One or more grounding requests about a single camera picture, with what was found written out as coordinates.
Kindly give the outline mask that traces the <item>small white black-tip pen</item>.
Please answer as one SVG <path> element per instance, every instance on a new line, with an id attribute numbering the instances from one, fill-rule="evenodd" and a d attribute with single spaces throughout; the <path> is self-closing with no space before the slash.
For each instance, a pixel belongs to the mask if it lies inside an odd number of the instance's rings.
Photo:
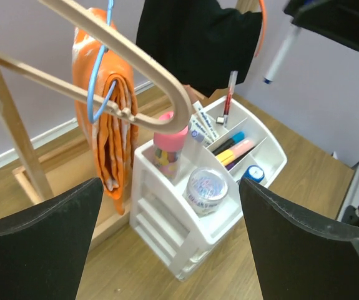
<path id="1" fill-rule="evenodd" d="M 283 64 L 289 50 L 295 43 L 295 41 L 298 38 L 298 35 L 301 32 L 301 28 L 298 26 L 292 26 L 286 35 L 285 39 L 283 40 L 283 43 L 279 47 L 271 65 L 269 66 L 267 73 L 263 77 L 263 82 L 265 84 L 271 84 L 280 69 L 281 65 Z"/>

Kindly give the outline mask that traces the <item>black teal highlighter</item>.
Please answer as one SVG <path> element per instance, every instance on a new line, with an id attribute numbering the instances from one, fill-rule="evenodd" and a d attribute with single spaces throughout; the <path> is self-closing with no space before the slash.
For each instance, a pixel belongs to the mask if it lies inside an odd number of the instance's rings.
<path id="1" fill-rule="evenodd" d="M 231 148 L 232 146 L 236 145 L 240 141 L 245 139 L 245 133 L 240 131 L 236 134 L 234 134 L 231 138 L 224 141 L 217 149 L 213 150 L 212 153 L 216 156 L 225 150 Z"/>

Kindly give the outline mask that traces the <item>pink lid pen tube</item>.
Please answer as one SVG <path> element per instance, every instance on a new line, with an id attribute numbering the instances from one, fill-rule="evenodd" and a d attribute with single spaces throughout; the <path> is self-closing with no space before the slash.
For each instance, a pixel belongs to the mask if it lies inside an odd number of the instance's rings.
<path id="1" fill-rule="evenodd" d="M 179 170 L 179 160 L 185 145 L 188 126 L 173 134 L 154 133 L 153 165 L 170 181 Z"/>

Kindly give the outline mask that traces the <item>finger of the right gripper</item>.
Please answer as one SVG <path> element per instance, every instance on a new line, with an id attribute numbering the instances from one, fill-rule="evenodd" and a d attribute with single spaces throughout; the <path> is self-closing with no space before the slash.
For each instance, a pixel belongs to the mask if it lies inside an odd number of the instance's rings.
<path id="1" fill-rule="evenodd" d="M 291 0 L 283 12 L 293 25 L 359 52 L 359 0 Z"/>

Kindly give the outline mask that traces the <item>brown cap white marker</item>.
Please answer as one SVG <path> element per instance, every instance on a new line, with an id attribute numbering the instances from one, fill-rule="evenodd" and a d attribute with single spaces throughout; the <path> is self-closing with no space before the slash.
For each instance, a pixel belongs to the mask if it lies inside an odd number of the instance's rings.
<path id="1" fill-rule="evenodd" d="M 205 108 L 201 104 L 201 100 L 205 99 L 205 96 L 198 90 L 192 88 L 190 85 L 183 85 L 186 90 L 190 102 L 192 103 L 196 114 L 198 115 L 201 122 L 204 124 L 209 136 L 213 141 L 216 141 L 219 138 L 219 133 L 213 125 L 212 118 L 207 114 Z"/>

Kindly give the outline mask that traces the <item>purple black highlighter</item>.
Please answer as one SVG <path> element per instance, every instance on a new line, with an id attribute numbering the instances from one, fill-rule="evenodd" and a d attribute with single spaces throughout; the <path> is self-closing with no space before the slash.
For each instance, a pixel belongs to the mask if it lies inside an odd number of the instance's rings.
<path id="1" fill-rule="evenodd" d="M 231 170 L 234 166 L 236 166 L 243 158 L 245 158 L 248 154 L 245 153 L 243 155 L 241 155 L 240 157 L 238 157 L 237 159 L 235 159 L 234 161 L 232 161 L 231 163 L 229 163 L 228 165 L 226 165 L 226 169 L 229 171 Z"/>

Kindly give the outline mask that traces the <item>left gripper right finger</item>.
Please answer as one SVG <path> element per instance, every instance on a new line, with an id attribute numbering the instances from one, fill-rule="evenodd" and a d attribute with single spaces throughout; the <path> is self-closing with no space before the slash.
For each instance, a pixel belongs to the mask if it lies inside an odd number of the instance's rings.
<path id="1" fill-rule="evenodd" d="M 264 299 L 359 299 L 359 227 L 251 179 L 241 180 L 239 193 Z"/>

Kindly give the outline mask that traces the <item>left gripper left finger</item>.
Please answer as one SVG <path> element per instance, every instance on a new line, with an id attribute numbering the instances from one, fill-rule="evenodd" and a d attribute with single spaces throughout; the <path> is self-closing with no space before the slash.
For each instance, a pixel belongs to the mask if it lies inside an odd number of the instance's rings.
<path id="1" fill-rule="evenodd" d="M 75 299 L 101 208 L 99 178 L 0 219 L 0 299 Z"/>

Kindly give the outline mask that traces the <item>lavender cap white marker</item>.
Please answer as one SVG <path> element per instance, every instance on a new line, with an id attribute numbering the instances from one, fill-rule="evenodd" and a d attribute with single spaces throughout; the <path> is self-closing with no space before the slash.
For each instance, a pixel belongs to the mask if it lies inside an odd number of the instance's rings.
<path id="1" fill-rule="evenodd" d="M 201 129 L 199 125 L 194 122 L 188 124 L 189 133 L 198 143 L 208 147 L 213 143 L 213 140 L 207 135 L 204 129 Z"/>

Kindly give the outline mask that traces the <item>clear paperclip jar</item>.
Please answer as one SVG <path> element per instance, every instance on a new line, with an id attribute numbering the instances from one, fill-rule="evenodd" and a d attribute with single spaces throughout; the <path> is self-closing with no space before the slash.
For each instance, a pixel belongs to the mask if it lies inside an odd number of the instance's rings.
<path id="1" fill-rule="evenodd" d="M 219 209 L 228 190 L 221 172 L 210 167 L 198 167 L 191 172 L 183 197 L 198 216 L 206 216 Z"/>

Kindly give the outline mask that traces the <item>red clear pen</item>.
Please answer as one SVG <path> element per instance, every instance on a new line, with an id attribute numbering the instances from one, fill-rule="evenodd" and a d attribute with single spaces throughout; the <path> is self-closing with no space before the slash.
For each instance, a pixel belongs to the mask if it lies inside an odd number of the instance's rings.
<path id="1" fill-rule="evenodd" d="M 225 99 L 225 106 L 224 106 L 224 113 L 223 113 L 224 127 L 225 128 L 227 127 L 227 120 L 228 120 L 229 111 L 230 111 L 230 104 L 231 104 L 231 101 L 232 101 L 233 93 L 235 91 L 235 85 L 236 85 L 236 82 L 237 82 L 237 76 L 238 76 L 238 71 L 232 71 L 230 73 L 229 89 L 228 89 L 227 97 Z"/>

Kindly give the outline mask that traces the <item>black white thin marker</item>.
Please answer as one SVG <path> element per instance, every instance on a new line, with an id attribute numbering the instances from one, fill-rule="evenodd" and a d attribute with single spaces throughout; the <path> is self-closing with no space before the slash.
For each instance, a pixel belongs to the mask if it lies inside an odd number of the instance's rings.
<path id="1" fill-rule="evenodd" d="M 224 125 L 225 124 L 225 118 L 223 116 L 219 116 L 219 117 L 216 118 L 215 122 L 217 124 Z"/>

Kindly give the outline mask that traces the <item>yellow pink highlighter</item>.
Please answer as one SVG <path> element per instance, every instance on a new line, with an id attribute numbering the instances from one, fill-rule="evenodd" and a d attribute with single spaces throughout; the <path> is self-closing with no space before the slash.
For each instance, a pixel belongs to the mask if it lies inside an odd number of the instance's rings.
<path id="1" fill-rule="evenodd" d="M 220 154 L 216 155 L 216 159 L 224 166 L 232 163 L 241 155 L 247 153 L 255 146 L 255 142 L 251 139 L 244 139 Z"/>

